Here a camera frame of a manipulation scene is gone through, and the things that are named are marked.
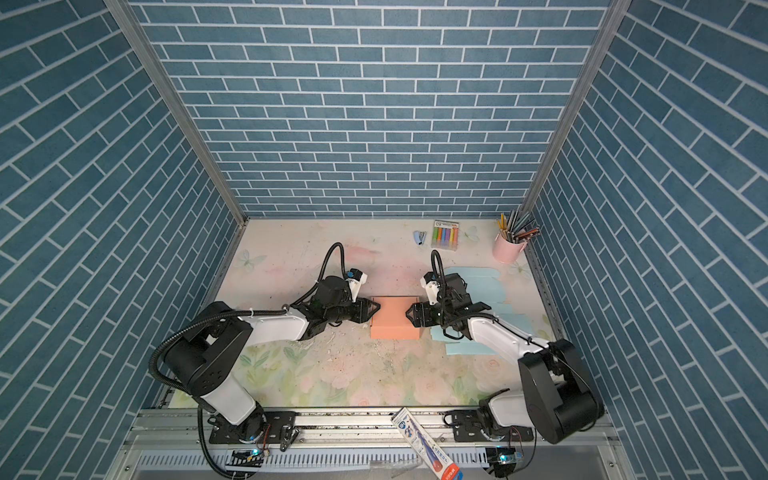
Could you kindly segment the pink cardboard box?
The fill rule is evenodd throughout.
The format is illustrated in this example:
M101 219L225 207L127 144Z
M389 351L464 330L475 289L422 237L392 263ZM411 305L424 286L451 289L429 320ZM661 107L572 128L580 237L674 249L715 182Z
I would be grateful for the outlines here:
M380 309L371 319L370 335L374 340L418 340L421 329L406 317L407 310L418 302L417 297L380 296L373 301Z

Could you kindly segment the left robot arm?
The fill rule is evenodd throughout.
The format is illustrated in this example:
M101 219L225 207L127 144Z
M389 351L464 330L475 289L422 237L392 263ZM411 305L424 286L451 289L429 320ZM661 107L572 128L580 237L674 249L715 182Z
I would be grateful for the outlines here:
M306 341L330 325L363 324L381 305L359 295L367 275L345 265L343 244L326 252L309 290L278 310L234 310L209 304L193 321L170 335L152 353L148 371L158 382L189 395L198 413L235 431L235 440L254 443L266 436L262 406L233 375L242 351L274 341Z

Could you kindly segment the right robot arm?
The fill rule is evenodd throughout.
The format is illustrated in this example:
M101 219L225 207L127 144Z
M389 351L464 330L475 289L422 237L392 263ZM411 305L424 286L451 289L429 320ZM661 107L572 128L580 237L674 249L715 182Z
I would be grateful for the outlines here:
M597 423L605 405L573 343L546 342L473 301L465 280L445 272L438 250L431 252L430 264L421 279L427 299L409 307L408 320L418 328L438 327L450 340L482 344L519 371L520 394L502 389L479 403L475 417L486 435L524 427L557 444Z

